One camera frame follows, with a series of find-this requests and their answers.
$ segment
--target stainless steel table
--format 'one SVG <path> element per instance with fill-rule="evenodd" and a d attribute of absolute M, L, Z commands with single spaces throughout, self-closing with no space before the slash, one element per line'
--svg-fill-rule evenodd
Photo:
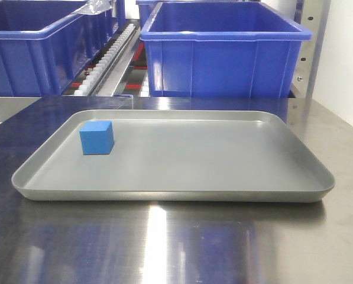
<path fill-rule="evenodd" d="M 314 204 L 23 198 L 14 171 L 73 113 L 93 108 L 272 112 L 336 186 Z M 0 283 L 353 283 L 353 128 L 303 99 L 40 99 L 0 125 Z"/>

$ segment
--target gray tray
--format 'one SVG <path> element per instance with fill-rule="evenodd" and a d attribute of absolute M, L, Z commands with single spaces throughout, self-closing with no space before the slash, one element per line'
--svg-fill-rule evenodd
<path fill-rule="evenodd" d="M 112 120 L 109 155 L 83 155 L 89 120 Z M 334 178 L 266 112 L 90 110 L 70 117 L 12 184 L 33 200 L 315 202 Z"/>

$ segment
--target blue cube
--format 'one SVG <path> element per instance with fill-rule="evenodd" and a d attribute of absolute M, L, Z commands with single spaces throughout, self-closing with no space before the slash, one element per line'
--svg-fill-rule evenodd
<path fill-rule="evenodd" d="M 112 121 L 88 121 L 79 134 L 84 155 L 109 154 L 113 148 Z"/>

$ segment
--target blue storage crate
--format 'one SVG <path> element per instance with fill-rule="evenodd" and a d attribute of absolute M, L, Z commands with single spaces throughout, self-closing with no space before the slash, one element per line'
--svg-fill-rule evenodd
<path fill-rule="evenodd" d="M 312 33 L 260 2 L 161 2 L 141 32 L 152 96 L 285 98 Z"/>
<path fill-rule="evenodd" d="M 84 1 L 0 0 L 0 96 L 60 95 L 113 36 L 112 11 Z"/>
<path fill-rule="evenodd" d="M 149 18 L 151 12 L 154 10 L 155 6 L 159 2 L 186 2 L 186 1 L 198 1 L 198 2 L 221 2 L 221 1 L 228 1 L 228 2 L 235 2 L 237 0 L 136 0 L 136 4 L 140 9 L 140 23 L 141 28 L 143 28 L 145 22 Z"/>

